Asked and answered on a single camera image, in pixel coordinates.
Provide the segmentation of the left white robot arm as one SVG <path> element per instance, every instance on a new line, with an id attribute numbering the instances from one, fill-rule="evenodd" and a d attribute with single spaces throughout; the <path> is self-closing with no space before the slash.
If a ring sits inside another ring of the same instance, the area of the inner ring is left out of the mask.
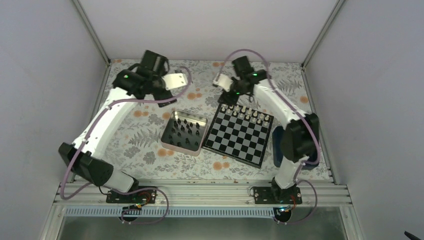
<path id="1" fill-rule="evenodd" d="M 67 166 L 60 187 L 61 198 L 66 200 L 65 184 L 74 173 L 90 184 L 119 192 L 124 201 L 131 203 L 139 197 L 136 179 L 104 161 L 103 155 L 111 137 L 127 114 L 139 103 L 171 103 L 181 95 L 172 96 L 171 90 L 188 89 L 191 76 L 170 72 L 169 60 L 146 50 L 141 62 L 120 71 L 112 88 L 86 129 L 72 142 L 62 143 L 58 149 Z"/>

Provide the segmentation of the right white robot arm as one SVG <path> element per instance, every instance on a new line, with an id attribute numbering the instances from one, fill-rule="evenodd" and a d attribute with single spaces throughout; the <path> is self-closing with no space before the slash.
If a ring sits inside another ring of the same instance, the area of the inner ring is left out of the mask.
<path id="1" fill-rule="evenodd" d="M 283 129 L 277 139 L 282 160 L 277 174 L 271 180 L 271 198 L 278 204 L 296 195 L 300 182 L 298 174 L 305 165 L 320 162 L 319 117 L 307 113 L 292 103 L 277 87 L 268 69 L 254 70 L 247 56 L 232 61 L 235 72 L 229 77 L 219 71 L 212 84 L 222 90 L 223 102 L 235 104 L 242 95 L 248 95 L 267 104 Z"/>

